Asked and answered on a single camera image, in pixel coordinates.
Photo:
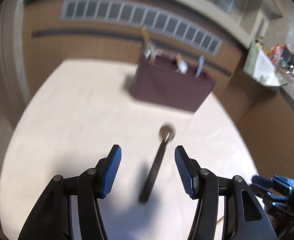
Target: metal utensil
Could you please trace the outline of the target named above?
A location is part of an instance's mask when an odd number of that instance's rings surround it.
[[[139,197],[139,202],[146,203],[151,194],[151,190],[154,187],[154,182],[156,181],[157,174],[169,141],[173,140],[175,137],[174,129],[170,125],[163,125],[159,130],[159,135],[162,138],[162,142],[158,148],[154,162],[152,163],[150,172],[146,179],[145,185]]]

